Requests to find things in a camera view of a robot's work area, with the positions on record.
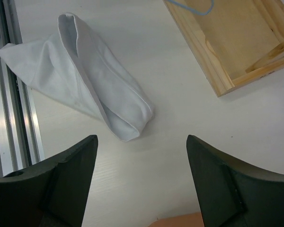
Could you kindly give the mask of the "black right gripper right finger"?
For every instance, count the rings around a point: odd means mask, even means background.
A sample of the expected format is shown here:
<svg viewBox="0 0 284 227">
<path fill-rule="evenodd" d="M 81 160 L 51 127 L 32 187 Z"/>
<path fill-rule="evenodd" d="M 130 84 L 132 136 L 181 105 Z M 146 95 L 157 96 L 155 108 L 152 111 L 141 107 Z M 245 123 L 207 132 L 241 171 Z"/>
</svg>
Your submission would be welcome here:
<svg viewBox="0 0 284 227">
<path fill-rule="evenodd" d="M 188 161 L 206 227 L 284 227 L 284 175 L 224 153 L 196 136 Z"/>
</svg>

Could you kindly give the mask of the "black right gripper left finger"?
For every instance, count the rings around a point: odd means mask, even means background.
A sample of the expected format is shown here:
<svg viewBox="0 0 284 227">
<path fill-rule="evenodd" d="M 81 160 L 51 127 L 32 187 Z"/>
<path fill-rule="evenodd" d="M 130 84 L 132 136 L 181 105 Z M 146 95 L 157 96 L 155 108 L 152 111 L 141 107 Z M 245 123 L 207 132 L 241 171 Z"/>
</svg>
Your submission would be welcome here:
<svg viewBox="0 0 284 227">
<path fill-rule="evenodd" d="M 97 157 L 89 135 L 67 150 L 0 177 L 0 227 L 80 227 Z"/>
</svg>

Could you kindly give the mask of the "white shirt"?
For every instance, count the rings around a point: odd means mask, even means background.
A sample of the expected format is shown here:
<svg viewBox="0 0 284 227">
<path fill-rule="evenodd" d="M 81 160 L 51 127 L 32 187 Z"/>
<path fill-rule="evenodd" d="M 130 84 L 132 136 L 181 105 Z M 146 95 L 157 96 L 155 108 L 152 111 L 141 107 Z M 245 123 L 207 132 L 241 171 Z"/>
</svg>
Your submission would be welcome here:
<svg viewBox="0 0 284 227">
<path fill-rule="evenodd" d="M 61 14 L 48 38 L 6 44 L 0 57 L 28 87 L 102 120 L 122 141 L 139 137 L 153 117 L 135 78 L 75 14 Z"/>
</svg>

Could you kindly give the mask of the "light blue grey-skirt hanger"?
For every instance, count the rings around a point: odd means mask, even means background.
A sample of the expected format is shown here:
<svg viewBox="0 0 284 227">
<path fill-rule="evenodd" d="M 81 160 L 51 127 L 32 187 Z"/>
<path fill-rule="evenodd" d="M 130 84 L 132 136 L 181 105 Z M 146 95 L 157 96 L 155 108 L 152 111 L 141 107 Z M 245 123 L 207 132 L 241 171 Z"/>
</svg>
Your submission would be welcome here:
<svg viewBox="0 0 284 227">
<path fill-rule="evenodd" d="M 214 0 L 167 0 L 166 2 L 198 16 L 208 15 L 214 7 Z"/>
</svg>

